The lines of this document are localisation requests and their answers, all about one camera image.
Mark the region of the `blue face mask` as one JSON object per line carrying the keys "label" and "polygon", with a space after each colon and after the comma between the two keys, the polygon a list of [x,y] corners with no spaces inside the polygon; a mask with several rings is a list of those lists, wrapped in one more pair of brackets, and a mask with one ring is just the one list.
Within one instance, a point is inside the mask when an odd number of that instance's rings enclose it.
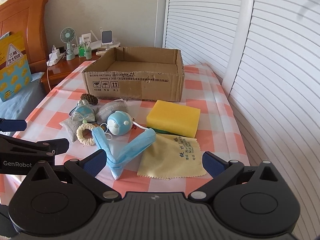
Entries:
{"label": "blue face mask", "polygon": [[128,144],[118,144],[116,141],[108,140],[100,127],[92,129],[92,136],[97,147],[106,152],[106,165],[115,180],[120,178],[127,163],[156,141],[153,129],[145,130]]}

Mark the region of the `orange white checkered tablecloth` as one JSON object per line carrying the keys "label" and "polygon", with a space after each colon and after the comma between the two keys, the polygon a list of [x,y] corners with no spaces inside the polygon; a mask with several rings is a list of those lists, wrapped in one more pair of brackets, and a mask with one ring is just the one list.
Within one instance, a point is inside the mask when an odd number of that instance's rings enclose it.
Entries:
{"label": "orange white checkered tablecloth", "polygon": [[[80,64],[40,102],[27,117],[27,128],[15,137],[29,141],[67,138],[61,121],[85,92],[82,71],[87,62]],[[213,71],[207,65],[190,65],[184,68],[184,88],[181,104],[199,108],[201,111],[196,139],[202,151],[210,151],[225,160],[236,159],[248,165],[244,143],[233,115],[232,108]],[[98,179],[125,194],[128,191],[184,192],[189,194],[210,181],[209,175],[170,180],[141,177],[137,175],[140,159],[125,166],[118,180],[114,180],[108,168]]]}

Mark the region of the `blue white round plush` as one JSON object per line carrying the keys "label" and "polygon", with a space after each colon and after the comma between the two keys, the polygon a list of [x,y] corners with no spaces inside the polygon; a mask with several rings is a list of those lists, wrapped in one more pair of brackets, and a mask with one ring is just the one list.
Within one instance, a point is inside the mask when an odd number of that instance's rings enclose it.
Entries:
{"label": "blue white round plush", "polygon": [[115,111],[107,119],[107,128],[115,136],[125,135],[130,131],[132,125],[131,116],[124,111]]}

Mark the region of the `grey sachet bag with lace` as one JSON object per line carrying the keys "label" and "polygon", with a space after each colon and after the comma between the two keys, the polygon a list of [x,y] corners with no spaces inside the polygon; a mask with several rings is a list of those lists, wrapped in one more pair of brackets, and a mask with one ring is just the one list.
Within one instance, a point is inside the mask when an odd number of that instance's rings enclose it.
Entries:
{"label": "grey sachet bag with lace", "polygon": [[117,99],[106,103],[99,108],[95,114],[95,120],[100,125],[102,123],[107,123],[108,117],[115,111],[128,112],[127,104],[123,99]]}

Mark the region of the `white power strip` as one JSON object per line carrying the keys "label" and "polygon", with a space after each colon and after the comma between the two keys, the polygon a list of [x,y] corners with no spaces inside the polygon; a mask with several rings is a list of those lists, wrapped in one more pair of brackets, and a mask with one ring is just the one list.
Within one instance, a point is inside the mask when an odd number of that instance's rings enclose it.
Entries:
{"label": "white power strip", "polygon": [[64,57],[64,53],[61,53],[56,46],[52,47],[52,52],[49,54],[49,60],[47,61],[47,66],[51,67],[56,65],[62,58]]}

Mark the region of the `blue patterned sachet pouch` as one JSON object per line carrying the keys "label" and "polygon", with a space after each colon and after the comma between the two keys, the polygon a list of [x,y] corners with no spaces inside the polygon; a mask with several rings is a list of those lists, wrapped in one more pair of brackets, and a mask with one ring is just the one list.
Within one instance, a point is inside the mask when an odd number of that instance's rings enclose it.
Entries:
{"label": "blue patterned sachet pouch", "polygon": [[87,100],[79,100],[71,111],[71,120],[81,124],[95,122],[95,112]]}

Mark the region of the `yellow green sponge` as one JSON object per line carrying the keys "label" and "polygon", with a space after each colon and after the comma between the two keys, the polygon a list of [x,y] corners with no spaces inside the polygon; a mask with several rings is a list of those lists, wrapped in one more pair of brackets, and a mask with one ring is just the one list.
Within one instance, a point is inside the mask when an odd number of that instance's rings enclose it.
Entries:
{"label": "yellow green sponge", "polygon": [[157,130],[195,138],[200,114],[198,108],[157,100],[146,117],[146,124]]}

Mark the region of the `brown cardboard box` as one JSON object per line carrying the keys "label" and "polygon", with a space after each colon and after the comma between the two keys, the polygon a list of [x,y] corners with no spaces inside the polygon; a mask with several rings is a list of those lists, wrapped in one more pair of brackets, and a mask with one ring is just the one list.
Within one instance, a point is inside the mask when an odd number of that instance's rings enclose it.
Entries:
{"label": "brown cardboard box", "polygon": [[184,65],[178,49],[117,47],[88,65],[82,77],[87,92],[99,99],[179,102]]}

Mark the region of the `white remote control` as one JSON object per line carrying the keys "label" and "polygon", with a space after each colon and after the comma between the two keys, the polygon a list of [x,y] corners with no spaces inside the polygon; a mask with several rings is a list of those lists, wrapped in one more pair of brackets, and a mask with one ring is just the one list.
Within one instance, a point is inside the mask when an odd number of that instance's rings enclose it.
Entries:
{"label": "white remote control", "polygon": [[106,50],[100,50],[96,52],[97,56],[103,56],[107,51]]}

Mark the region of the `wooden nightstand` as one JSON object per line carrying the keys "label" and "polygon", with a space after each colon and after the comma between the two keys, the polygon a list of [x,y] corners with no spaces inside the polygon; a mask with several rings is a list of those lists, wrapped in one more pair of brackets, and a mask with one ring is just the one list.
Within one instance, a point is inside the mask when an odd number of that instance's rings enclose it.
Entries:
{"label": "wooden nightstand", "polygon": [[85,57],[76,56],[71,61],[61,59],[56,65],[49,67],[41,77],[41,82],[43,84],[45,93],[48,94],[52,88],[57,86],[62,80],[71,74],[72,71],[78,68],[80,64],[85,61],[87,61]]}

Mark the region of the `yellow microfiber cloth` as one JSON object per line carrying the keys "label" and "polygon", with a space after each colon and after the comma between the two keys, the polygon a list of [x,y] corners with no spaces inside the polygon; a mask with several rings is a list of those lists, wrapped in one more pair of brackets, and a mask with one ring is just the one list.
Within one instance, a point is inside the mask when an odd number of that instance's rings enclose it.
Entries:
{"label": "yellow microfiber cloth", "polygon": [[142,153],[137,174],[157,179],[204,176],[202,155],[195,138],[156,134],[156,141]]}

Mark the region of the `green desk fan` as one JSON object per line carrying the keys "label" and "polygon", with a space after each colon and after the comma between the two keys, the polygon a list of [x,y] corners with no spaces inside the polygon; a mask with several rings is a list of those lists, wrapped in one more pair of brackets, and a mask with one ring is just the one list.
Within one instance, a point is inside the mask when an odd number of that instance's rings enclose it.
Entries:
{"label": "green desk fan", "polygon": [[60,39],[66,44],[66,60],[71,61],[75,58],[72,42],[75,39],[75,30],[71,27],[64,28],[60,33]]}

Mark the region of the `green bottle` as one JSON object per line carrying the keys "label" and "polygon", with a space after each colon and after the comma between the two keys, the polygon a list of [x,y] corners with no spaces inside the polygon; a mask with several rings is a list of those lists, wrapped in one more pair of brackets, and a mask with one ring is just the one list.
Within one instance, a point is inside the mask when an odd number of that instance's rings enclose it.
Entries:
{"label": "green bottle", "polygon": [[84,48],[84,44],[80,43],[78,45],[78,56],[79,57],[85,57],[85,48]]}

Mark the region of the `phone on white stand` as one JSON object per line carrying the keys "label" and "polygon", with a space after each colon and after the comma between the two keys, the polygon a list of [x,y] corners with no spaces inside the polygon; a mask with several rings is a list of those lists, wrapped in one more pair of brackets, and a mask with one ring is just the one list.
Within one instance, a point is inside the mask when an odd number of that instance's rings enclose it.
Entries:
{"label": "phone on white stand", "polygon": [[101,48],[109,49],[111,46],[117,44],[113,39],[113,32],[111,30],[103,30],[101,32]]}

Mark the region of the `wooden headboard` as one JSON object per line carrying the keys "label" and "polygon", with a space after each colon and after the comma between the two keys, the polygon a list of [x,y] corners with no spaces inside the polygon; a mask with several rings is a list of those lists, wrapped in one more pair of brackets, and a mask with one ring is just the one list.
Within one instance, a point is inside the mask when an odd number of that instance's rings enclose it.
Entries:
{"label": "wooden headboard", "polygon": [[7,0],[1,5],[1,35],[22,32],[32,73],[47,69],[44,11],[48,0]]}

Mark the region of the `white louvered wardrobe door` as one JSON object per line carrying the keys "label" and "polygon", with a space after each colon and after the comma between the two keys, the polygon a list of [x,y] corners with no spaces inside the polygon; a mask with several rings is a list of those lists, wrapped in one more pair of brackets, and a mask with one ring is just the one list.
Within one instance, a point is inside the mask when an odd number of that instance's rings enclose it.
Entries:
{"label": "white louvered wardrobe door", "polygon": [[222,82],[252,164],[270,160],[319,236],[319,0],[167,0],[163,46]]}

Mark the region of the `yellow snack bag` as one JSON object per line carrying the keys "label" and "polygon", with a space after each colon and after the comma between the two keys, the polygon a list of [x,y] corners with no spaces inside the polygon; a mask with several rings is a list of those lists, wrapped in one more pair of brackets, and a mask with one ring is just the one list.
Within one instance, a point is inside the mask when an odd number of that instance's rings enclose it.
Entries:
{"label": "yellow snack bag", "polygon": [[3,102],[32,81],[21,31],[1,39],[0,95]]}

